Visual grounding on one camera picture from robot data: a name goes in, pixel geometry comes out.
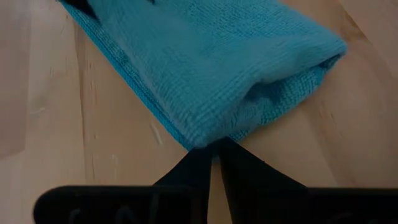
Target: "blue microfiber towel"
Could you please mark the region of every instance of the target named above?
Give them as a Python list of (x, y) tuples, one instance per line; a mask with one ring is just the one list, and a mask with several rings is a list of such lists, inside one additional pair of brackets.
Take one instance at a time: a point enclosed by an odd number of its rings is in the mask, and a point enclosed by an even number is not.
[(89, 0), (65, 5), (187, 149), (239, 140), (297, 106), (345, 43), (275, 0)]

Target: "light wood grain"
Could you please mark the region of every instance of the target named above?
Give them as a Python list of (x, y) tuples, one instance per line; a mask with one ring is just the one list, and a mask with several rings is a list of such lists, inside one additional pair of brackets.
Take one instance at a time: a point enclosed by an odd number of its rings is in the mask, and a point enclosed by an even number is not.
[[(308, 186), (398, 187), (396, 4), (284, 2), (342, 36), (348, 53), (313, 96), (241, 144)], [(11, 29), (0, 35), (0, 223), (32, 223), (36, 198), (58, 185), (148, 185), (166, 174), (183, 147), (59, 3), (24, 3), (0, 3)], [(208, 219), (231, 223), (217, 163)]]
[(73, 21), (55, 1), (36, 0), (25, 7), (31, 13), (30, 47), (21, 52), (29, 58), (21, 64), (29, 75), (27, 134), (22, 152), (0, 160), (0, 223), (5, 224), (32, 223), (40, 194), (85, 183)]
[(398, 1), (340, 0), (398, 78)]
[(0, 158), (25, 146), (30, 1), (0, 1)]

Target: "towel fold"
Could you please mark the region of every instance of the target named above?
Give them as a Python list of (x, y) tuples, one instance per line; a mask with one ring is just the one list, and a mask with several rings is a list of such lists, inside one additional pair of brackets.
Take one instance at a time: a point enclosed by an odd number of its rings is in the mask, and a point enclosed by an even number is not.
[(345, 43), (275, 0), (89, 0), (65, 5), (187, 149), (239, 140), (297, 106)]

